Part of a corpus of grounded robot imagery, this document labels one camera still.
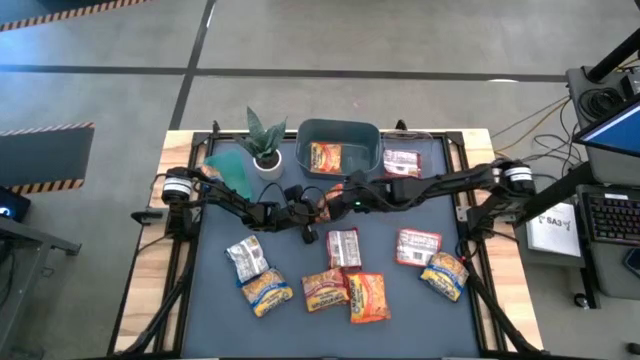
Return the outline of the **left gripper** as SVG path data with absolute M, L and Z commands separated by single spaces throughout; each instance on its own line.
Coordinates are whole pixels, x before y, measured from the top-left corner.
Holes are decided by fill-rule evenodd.
M 279 211 L 278 225 L 282 229 L 299 228 L 305 244 L 312 244 L 318 239 L 318 233 L 311 228 L 312 225 L 328 222 L 329 211 L 324 198 L 317 201 L 294 201 Z

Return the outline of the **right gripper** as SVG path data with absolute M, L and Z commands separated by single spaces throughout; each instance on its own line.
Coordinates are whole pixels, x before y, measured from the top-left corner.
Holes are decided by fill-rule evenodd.
M 338 221 L 350 212 L 387 213 L 392 210 L 389 204 L 390 184 L 382 180 L 371 182 L 347 182 L 343 183 L 343 189 L 337 192 L 332 206 L 332 219 Z

